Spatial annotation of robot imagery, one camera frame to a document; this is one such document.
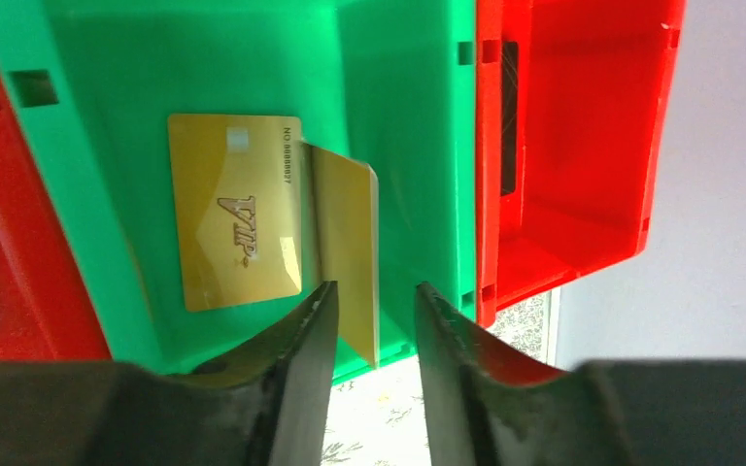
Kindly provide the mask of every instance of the tiled floor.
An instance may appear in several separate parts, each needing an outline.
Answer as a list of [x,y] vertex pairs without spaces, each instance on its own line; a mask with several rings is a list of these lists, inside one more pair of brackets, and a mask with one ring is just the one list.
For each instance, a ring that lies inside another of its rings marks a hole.
[[[545,360],[549,295],[536,296],[497,316],[489,330],[519,350]],[[333,387],[322,465],[429,466],[419,360],[391,366]]]

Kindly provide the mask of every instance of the white wall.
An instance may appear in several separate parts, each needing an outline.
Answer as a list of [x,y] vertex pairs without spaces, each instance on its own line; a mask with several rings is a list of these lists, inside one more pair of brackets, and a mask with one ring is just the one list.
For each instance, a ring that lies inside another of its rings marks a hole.
[[647,250],[566,286],[557,363],[746,357],[746,1],[688,0]]

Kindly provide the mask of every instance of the gold card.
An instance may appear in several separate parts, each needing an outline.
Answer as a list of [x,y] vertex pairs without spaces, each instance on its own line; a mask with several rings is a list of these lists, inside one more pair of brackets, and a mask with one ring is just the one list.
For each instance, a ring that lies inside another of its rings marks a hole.
[[379,182],[369,165],[311,148],[322,279],[339,283],[339,336],[379,365]]
[[171,115],[168,132],[187,309],[300,293],[301,121]]

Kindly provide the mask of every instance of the red plastic crate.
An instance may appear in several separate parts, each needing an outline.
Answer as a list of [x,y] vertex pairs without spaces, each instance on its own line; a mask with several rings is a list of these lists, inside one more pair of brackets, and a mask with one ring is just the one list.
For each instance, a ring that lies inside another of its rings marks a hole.
[[[480,324],[645,248],[683,10],[684,0],[479,0]],[[504,42],[518,45],[515,160],[501,149]]]
[[0,83],[0,359],[108,359],[81,276]]

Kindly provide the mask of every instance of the black metal jaw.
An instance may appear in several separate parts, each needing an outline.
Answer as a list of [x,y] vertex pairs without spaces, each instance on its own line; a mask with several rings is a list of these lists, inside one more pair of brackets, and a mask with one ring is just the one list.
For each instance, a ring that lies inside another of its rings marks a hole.
[[[435,466],[746,466],[746,362],[595,362],[562,373],[416,295]],[[192,374],[0,363],[0,465],[321,461],[336,283]]]
[[316,465],[336,283],[193,374],[124,363],[0,363],[0,465]]
[[419,286],[434,466],[746,466],[746,361],[540,364]]

